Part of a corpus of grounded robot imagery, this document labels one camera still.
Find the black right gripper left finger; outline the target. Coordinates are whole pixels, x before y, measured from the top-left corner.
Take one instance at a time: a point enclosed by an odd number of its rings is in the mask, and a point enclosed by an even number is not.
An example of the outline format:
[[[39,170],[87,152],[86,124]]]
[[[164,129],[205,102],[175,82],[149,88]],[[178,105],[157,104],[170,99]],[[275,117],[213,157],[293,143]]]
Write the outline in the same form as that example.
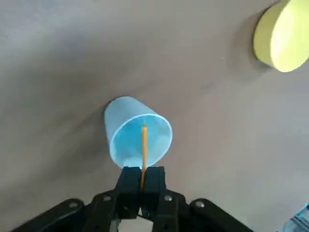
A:
[[[97,194],[89,204],[67,199],[14,229],[15,232],[117,232],[121,220],[139,211],[138,167],[125,167],[114,189]]]

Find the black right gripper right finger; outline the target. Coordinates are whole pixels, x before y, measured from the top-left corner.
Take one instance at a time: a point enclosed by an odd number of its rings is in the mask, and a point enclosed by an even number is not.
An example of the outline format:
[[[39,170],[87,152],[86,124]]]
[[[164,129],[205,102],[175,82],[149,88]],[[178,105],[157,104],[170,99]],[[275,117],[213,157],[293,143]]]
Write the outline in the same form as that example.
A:
[[[251,232],[213,202],[198,198],[190,203],[167,189],[164,167],[149,167],[141,191],[142,212],[149,213],[153,232]]]

